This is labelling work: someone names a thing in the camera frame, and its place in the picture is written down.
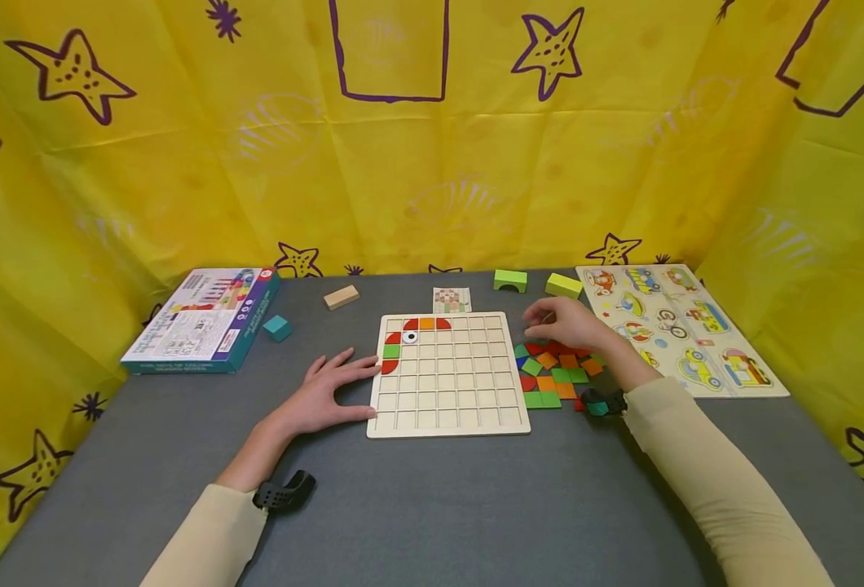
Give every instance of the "yellow backdrop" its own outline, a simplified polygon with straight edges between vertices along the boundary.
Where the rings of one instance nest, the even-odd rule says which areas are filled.
[[[864,1],[0,0],[0,552],[191,267],[668,259],[864,479]]]

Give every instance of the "square grid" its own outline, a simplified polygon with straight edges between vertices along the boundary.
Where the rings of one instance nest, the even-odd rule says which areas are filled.
[[[413,324],[418,329],[406,328]],[[397,333],[399,353],[384,353]],[[399,358],[372,383],[377,416],[368,422],[369,438],[530,432],[502,311],[383,316],[377,351]]]

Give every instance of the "pattern card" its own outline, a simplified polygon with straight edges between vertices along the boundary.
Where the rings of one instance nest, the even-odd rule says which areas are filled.
[[[686,265],[576,267],[592,311],[695,397],[789,395]]]
[[[464,314],[471,311],[468,288],[432,288],[432,314]]]
[[[383,316],[371,439],[528,434],[503,311]]]

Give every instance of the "wooden grid board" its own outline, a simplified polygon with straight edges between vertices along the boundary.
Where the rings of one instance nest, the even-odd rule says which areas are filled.
[[[695,397],[789,395],[686,265],[576,267],[595,316]]]
[[[528,434],[503,311],[383,316],[368,437]]]

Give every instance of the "beige sleeve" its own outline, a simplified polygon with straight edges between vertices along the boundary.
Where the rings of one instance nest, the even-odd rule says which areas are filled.
[[[232,587],[257,548],[266,514],[252,493],[209,484],[142,587]]]
[[[625,396],[624,420],[703,531],[729,587],[833,586],[765,477],[672,377]]]

